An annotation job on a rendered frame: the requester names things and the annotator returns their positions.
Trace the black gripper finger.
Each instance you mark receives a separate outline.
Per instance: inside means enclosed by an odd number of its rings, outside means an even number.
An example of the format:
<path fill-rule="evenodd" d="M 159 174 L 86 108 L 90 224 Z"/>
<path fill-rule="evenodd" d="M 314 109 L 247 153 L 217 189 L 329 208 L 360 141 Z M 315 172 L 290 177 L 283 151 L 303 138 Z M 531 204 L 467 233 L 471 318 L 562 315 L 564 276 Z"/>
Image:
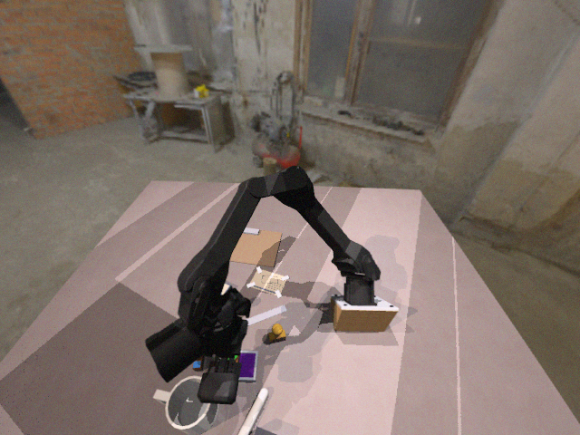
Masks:
<path fill-rule="evenodd" d="M 247 324 L 248 324 L 248 321 L 247 320 L 242 320 L 240 327 L 244 327 L 244 338 L 243 338 L 243 341 L 246 338 L 245 336 L 247 334 Z"/>
<path fill-rule="evenodd" d="M 208 367 L 208 372 L 215 372 L 216 362 L 214 362 L 214 361 L 209 361 L 209 362 L 210 362 L 210 365 Z M 242 366 L 242 363 L 237 362 L 236 375 L 238 375 L 238 377 L 240 376 L 241 366 Z"/>

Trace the cream paper card taped down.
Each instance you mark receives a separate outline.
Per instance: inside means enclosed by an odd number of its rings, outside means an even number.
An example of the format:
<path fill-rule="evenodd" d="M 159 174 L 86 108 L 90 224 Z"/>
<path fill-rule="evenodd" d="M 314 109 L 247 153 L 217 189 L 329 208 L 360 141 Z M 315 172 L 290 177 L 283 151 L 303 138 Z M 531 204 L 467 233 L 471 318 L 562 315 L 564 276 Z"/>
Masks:
<path fill-rule="evenodd" d="M 257 267 L 256 270 L 257 271 L 250 284 L 246 285 L 247 288 L 252 287 L 271 295 L 276 295 L 278 298 L 282 297 L 281 293 L 285 286 L 286 280 L 289 279 L 289 276 L 274 274 L 266 270 L 262 270 L 260 267 Z"/>

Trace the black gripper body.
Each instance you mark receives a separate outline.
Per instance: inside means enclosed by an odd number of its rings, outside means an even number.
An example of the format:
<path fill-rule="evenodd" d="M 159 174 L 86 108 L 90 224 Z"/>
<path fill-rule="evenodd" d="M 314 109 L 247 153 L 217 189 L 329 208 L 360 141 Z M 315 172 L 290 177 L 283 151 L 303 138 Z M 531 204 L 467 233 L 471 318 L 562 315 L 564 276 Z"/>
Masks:
<path fill-rule="evenodd" d="M 204 336 L 204 345 L 209 345 L 211 353 L 216 355 L 216 368 L 215 372 L 202 375 L 198 388 L 198 398 L 202 403 L 232 404 L 236 400 L 239 377 L 236 375 L 237 362 L 234 360 L 235 355 L 240 356 L 244 338 L 244 327 L 240 327 L 242 318 L 238 316 L 245 315 L 248 318 L 250 308 L 251 302 L 246 299 L 246 303 L 236 310 L 239 328 L 233 339 L 225 343 L 212 343 Z"/>

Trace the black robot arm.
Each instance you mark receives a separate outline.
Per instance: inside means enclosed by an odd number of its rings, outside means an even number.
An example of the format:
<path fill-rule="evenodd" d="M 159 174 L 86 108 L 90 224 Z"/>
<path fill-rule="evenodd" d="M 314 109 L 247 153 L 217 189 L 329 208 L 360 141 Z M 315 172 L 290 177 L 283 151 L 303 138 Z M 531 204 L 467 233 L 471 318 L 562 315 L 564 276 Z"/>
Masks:
<path fill-rule="evenodd" d="M 209 345 L 204 345 L 205 335 L 212 343 L 225 343 L 237 334 L 236 310 L 247 300 L 236 288 L 221 292 L 238 240 L 260 199 L 271 196 L 298 211 L 333 250 L 331 262 L 346 277 L 343 300 L 350 305 L 377 306 L 374 281 L 380 279 L 380 269 L 370 251 L 346 236 L 315 198 L 314 185 L 304 169 L 291 166 L 272 175 L 247 179 L 238 186 L 209 241 L 179 274 L 179 319 L 146 339 L 166 382 L 201 355 L 212 357 Z"/>

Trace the tan clipboard with silver clip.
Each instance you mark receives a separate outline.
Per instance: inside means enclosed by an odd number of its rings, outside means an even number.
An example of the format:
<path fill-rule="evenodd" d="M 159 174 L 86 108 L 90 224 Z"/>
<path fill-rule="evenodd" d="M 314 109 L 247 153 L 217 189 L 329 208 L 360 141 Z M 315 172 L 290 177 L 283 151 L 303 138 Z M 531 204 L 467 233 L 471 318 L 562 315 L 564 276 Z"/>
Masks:
<path fill-rule="evenodd" d="M 282 233 L 246 227 L 230 262 L 274 267 Z"/>

